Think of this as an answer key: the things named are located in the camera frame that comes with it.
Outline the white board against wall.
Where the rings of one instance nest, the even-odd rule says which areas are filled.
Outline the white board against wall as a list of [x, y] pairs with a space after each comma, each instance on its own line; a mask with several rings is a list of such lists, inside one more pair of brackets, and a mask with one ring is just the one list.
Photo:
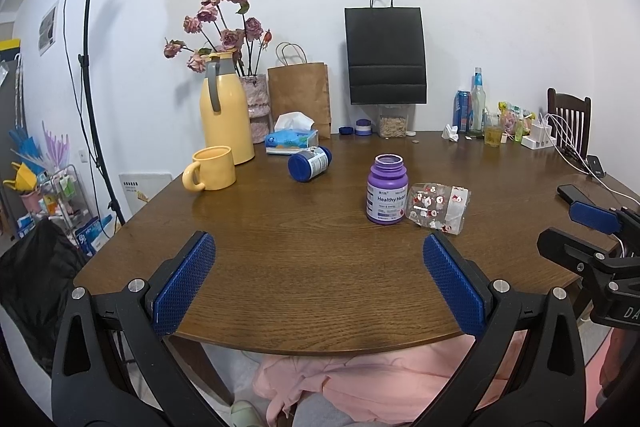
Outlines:
[[172, 181], [169, 172], [121, 173], [122, 191], [132, 215], [141, 210]]

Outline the pink artificial flowers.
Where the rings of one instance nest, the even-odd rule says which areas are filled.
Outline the pink artificial flowers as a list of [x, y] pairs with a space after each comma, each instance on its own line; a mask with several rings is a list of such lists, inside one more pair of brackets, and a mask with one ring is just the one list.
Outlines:
[[250, 0], [200, 0], [196, 13], [184, 17], [182, 30], [186, 35], [200, 36], [204, 43], [198, 48], [181, 39], [166, 39], [163, 56], [171, 60], [186, 53], [186, 67], [205, 72], [213, 54], [230, 52], [235, 72], [243, 77], [257, 75], [272, 32], [248, 12]]

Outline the black bag on floor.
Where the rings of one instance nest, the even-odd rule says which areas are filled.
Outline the black bag on floor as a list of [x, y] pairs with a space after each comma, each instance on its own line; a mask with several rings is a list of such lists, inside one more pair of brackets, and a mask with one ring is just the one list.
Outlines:
[[74, 278], [88, 260], [48, 219], [39, 221], [1, 256], [1, 306], [48, 374]]

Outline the pink clothing on lap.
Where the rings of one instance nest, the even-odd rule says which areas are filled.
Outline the pink clothing on lap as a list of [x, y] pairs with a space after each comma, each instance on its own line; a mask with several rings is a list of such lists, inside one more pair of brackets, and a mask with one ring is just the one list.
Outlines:
[[411, 423], [448, 384], [473, 343], [472, 336], [459, 335], [374, 355], [266, 355], [255, 373], [253, 390], [269, 401], [269, 425], [292, 410], [305, 393], [323, 395], [354, 421]]

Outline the black paper bag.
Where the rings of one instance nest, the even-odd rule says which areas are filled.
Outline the black paper bag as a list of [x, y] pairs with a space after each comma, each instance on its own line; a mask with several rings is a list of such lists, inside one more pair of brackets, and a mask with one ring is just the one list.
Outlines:
[[344, 9], [350, 103], [416, 105], [427, 99], [422, 11], [417, 6]]

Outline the dark wooden chair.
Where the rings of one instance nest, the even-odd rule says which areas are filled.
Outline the dark wooden chair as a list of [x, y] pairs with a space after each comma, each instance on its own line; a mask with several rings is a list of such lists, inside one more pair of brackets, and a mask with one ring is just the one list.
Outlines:
[[590, 138], [591, 98], [577, 98], [549, 88], [547, 103], [556, 145], [562, 152], [573, 150], [574, 157], [586, 159]]

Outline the clear jar with grains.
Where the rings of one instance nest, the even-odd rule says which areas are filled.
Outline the clear jar with grains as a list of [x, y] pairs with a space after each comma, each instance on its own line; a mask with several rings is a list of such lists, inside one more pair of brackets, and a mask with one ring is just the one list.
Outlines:
[[383, 139], [404, 139], [408, 130], [407, 105], [378, 106], [378, 135]]

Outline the brown paper bag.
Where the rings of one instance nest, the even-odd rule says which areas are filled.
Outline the brown paper bag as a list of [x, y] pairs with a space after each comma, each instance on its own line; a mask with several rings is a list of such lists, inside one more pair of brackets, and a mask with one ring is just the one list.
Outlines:
[[276, 46], [279, 65], [268, 69], [271, 115], [300, 112], [314, 121], [320, 139], [331, 138], [329, 69], [322, 62], [309, 62], [297, 43]]

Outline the blue pill bottle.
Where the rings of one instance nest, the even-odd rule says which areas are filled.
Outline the blue pill bottle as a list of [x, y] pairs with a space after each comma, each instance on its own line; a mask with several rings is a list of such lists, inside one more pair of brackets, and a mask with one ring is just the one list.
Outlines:
[[309, 182], [324, 173], [332, 161], [331, 151], [324, 146], [312, 146], [288, 158], [288, 173], [296, 182]]

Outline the purple pill bottle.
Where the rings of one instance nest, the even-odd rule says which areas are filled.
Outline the purple pill bottle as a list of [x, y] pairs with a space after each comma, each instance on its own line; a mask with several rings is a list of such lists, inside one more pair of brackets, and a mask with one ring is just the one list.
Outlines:
[[374, 158], [367, 184], [367, 217], [379, 225], [394, 225], [404, 216], [409, 179], [404, 158], [386, 153]]

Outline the white power strip charger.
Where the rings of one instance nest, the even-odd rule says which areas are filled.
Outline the white power strip charger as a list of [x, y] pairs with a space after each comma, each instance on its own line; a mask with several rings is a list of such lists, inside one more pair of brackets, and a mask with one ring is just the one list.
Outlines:
[[552, 135], [550, 124], [536, 121], [532, 124], [529, 134], [523, 136], [521, 144], [529, 150], [545, 150], [555, 148], [556, 139]]

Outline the black smartphone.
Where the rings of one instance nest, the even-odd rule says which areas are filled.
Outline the black smartphone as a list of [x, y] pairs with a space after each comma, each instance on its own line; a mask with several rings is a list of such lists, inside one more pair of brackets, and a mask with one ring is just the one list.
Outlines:
[[573, 205], [574, 202], [580, 202], [581, 204], [593, 206], [594, 202], [579, 188], [573, 184], [562, 184], [556, 188], [556, 194], [560, 196], [563, 202], [567, 205]]

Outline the blue bottle cap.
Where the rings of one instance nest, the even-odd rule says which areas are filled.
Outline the blue bottle cap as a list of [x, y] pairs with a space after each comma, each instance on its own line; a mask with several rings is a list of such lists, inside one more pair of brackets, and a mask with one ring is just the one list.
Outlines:
[[348, 126], [339, 127], [338, 128], [338, 133], [340, 135], [352, 135], [354, 133], [354, 128], [353, 127], [348, 127]]

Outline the clear glass bottle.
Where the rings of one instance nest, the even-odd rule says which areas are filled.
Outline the clear glass bottle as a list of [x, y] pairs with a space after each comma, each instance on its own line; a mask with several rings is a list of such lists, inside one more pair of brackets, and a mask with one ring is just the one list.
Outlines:
[[477, 67], [474, 70], [473, 86], [470, 100], [471, 109], [469, 132], [471, 132], [472, 135], [482, 135], [484, 133], [486, 93], [483, 83], [483, 71], [480, 67]]

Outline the clear patterned plastic cup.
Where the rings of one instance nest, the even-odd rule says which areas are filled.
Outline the clear patterned plastic cup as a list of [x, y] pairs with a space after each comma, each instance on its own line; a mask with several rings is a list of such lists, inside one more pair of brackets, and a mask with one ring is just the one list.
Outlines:
[[459, 235], [471, 195], [471, 191], [462, 186], [413, 184], [409, 188], [406, 215], [419, 227]]

